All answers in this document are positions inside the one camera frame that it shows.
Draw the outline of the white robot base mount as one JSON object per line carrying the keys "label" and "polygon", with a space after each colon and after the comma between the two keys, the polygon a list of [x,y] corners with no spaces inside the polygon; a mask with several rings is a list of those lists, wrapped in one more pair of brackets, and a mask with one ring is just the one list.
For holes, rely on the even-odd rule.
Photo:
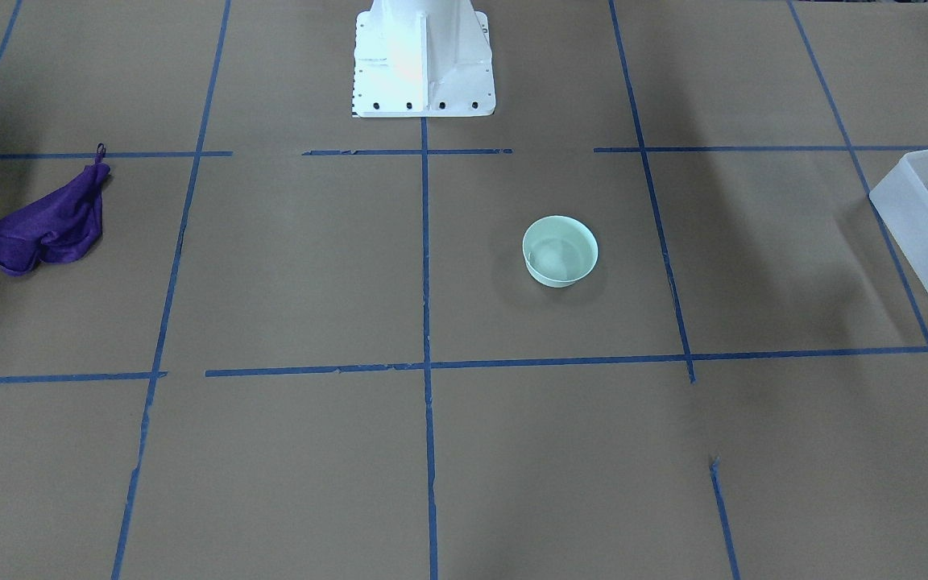
{"label": "white robot base mount", "polygon": [[354,26],[351,114],[472,118],[497,106],[485,12],[470,1],[375,1]]}

